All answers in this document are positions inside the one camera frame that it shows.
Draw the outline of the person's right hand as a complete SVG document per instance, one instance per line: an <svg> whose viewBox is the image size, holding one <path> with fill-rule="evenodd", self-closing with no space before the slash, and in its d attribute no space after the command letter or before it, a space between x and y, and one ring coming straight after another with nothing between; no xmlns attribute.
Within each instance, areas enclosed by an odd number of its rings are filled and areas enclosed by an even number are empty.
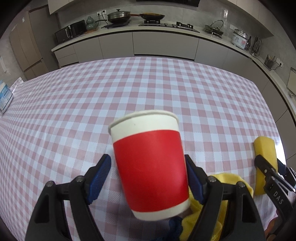
<svg viewBox="0 0 296 241"><path fill-rule="evenodd" d="M265 237L267 240L272 240L273 238L275 238L275 235L273 235L273 232L275 230L275 226L278 224L278 223L281 223L281 218L278 216L278 217L275 217L274 219L272 219L266 230L264 231L264 234L265 234Z"/></svg>

